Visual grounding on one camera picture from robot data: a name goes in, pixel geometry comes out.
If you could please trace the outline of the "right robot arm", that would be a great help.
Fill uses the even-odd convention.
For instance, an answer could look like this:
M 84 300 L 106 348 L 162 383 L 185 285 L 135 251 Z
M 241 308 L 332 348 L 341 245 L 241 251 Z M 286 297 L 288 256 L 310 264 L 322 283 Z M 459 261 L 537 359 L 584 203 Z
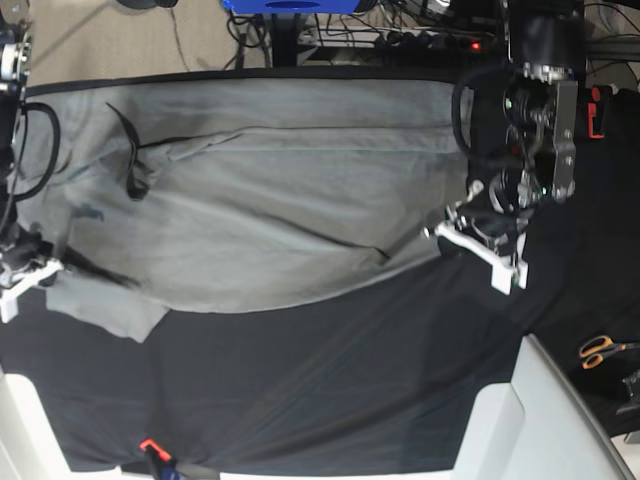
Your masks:
M 50 180 L 60 150 L 61 126 L 57 114 L 43 103 L 25 101 L 32 55 L 32 15 L 28 1 L 1 3 L 1 321 L 18 315 L 18 299 L 32 288 L 49 284 L 63 263 L 53 246 L 36 230 L 19 225 L 17 205 L 39 194 Z M 47 116 L 53 142 L 45 172 L 35 186 L 19 193 L 17 181 L 26 147 L 28 114 Z

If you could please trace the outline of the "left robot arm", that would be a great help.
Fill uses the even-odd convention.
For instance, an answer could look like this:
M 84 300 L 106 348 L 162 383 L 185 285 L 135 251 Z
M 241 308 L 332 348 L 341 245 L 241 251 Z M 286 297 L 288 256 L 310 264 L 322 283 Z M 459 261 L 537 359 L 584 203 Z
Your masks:
M 505 57 L 467 71 L 451 99 L 454 138 L 471 166 L 465 199 L 448 206 L 428 233 L 474 254 L 491 268 L 491 286 L 508 295 L 524 289 L 526 231 L 541 208 L 575 192 L 575 122 L 586 53 L 581 1 L 504 1 Z M 505 144 L 480 153 L 462 130 L 462 95 L 471 83 L 495 72 L 509 81 L 501 109 Z

